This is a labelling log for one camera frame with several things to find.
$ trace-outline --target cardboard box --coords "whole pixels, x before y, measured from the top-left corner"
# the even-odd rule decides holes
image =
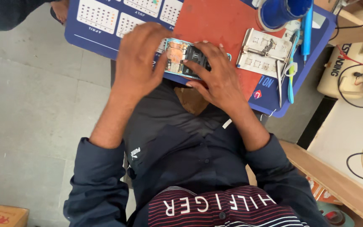
[[[317,183],[310,177],[306,177],[306,179],[310,184],[310,190],[312,191],[313,197],[315,197],[316,201],[331,203],[336,205],[343,205],[343,203],[340,200],[331,195],[326,189],[320,186],[319,183]]]
[[[26,227],[29,210],[0,205],[0,227]]]

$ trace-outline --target man's left hand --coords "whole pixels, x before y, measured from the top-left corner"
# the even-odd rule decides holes
[[[162,81],[167,57],[162,54],[154,70],[153,58],[162,39],[169,37],[172,32],[154,22],[139,25],[126,34],[118,52],[112,94],[139,102],[154,90]]]

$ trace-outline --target dark blue shirt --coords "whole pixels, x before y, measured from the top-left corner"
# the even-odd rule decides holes
[[[177,186],[193,194],[214,192],[211,194],[214,198],[217,191],[221,194],[237,187],[246,188],[249,185],[247,164],[256,175],[258,187],[266,192],[263,198],[269,195],[273,200],[271,205],[289,207],[303,226],[328,226],[317,209],[309,183],[297,173],[274,135],[265,147],[248,152],[234,124],[227,128],[220,126],[205,138],[167,125],[150,142],[148,150],[141,150],[139,154],[142,152],[146,154],[135,168],[138,171],[128,169],[137,207],[127,223],[128,186],[120,181],[125,175],[124,144],[104,149],[91,144],[87,138],[81,139],[71,179],[73,190],[64,204],[64,215],[70,220],[70,226],[149,226],[149,202],[158,193]]]

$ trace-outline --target smartphone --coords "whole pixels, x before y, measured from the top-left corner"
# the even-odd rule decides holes
[[[201,80],[199,75],[183,64],[184,59],[193,61],[203,66],[206,70],[211,71],[207,57],[190,42],[169,38],[166,41],[165,50],[167,54],[165,72]],[[230,54],[227,55],[229,60],[231,60],[232,56]]]

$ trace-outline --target shirt button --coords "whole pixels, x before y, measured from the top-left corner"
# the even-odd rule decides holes
[[[226,218],[226,214],[224,212],[219,213],[219,218],[221,220],[225,219]]]

